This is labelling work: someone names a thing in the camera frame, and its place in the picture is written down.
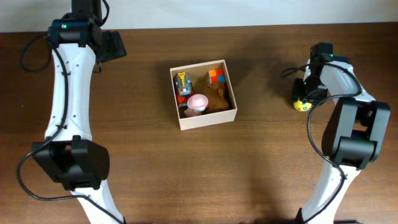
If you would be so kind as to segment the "yellow ball with blue marks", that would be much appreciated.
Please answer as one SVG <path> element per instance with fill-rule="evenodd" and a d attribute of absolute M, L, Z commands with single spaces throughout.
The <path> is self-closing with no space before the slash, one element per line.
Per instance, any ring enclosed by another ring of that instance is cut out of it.
<path fill-rule="evenodd" d="M 297 111 L 308 111 L 312 107 L 311 103 L 304 103 L 303 101 L 298 98 L 297 100 L 294 101 L 294 108 Z"/>

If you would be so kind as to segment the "red grey toy truck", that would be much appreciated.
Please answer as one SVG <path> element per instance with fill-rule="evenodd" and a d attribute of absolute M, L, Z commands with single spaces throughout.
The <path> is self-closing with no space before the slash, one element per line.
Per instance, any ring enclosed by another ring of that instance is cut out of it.
<path fill-rule="evenodd" d="M 188 73 L 178 72 L 174 77 L 174 85 L 177 105 L 187 106 L 188 99 L 193 95 L 193 86 Z"/>

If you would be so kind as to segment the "brown plush toy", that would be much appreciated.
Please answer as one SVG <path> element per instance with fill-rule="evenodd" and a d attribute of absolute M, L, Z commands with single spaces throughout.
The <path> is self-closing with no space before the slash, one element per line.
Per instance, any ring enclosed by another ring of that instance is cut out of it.
<path fill-rule="evenodd" d="M 225 83 L 206 84 L 203 93 L 208 98 L 207 110 L 209 113 L 225 111 L 229 109 L 229 102 L 225 95 L 227 86 Z"/>

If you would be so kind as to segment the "colourful puzzle cube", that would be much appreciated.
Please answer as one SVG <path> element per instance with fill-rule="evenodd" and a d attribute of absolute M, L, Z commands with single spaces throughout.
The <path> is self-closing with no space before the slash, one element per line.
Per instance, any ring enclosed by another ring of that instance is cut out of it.
<path fill-rule="evenodd" d="M 208 79 L 210 84 L 226 82 L 223 69 L 209 70 Z"/>

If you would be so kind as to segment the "pink white duck toy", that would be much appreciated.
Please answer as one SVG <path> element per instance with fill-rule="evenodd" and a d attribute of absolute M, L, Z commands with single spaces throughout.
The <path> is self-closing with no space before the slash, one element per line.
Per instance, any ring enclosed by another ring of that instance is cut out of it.
<path fill-rule="evenodd" d="M 208 98 L 202 94 L 195 94 L 187 101 L 186 117 L 200 116 L 208 107 Z"/>

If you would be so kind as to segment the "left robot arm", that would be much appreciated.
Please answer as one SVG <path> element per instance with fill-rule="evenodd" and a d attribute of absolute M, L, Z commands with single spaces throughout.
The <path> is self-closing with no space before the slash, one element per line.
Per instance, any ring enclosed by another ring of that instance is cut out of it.
<path fill-rule="evenodd" d="M 45 139 L 28 154 L 77 199 L 91 223 L 125 223 L 108 187 L 108 150 L 92 140 L 90 82 L 95 65 L 126 56 L 117 31 L 103 31 L 106 1 L 72 1 L 71 12 L 42 35 L 52 53 L 55 80 Z"/>

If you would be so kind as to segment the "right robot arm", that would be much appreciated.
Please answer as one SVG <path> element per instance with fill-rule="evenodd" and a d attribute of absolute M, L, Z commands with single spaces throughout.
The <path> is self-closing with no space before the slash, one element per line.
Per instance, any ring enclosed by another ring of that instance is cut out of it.
<path fill-rule="evenodd" d="M 351 62 L 335 55 L 332 44 L 319 42 L 308 62 L 299 68 L 292 90 L 294 108 L 308 112 L 329 100 L 335 107 L 315 152 L 324 160 L 320 178 L 296 223 L 333 223 L 352 181 L 381 151 L 391 114 L 387 103 L 375 100 L 354 75 Z"/>

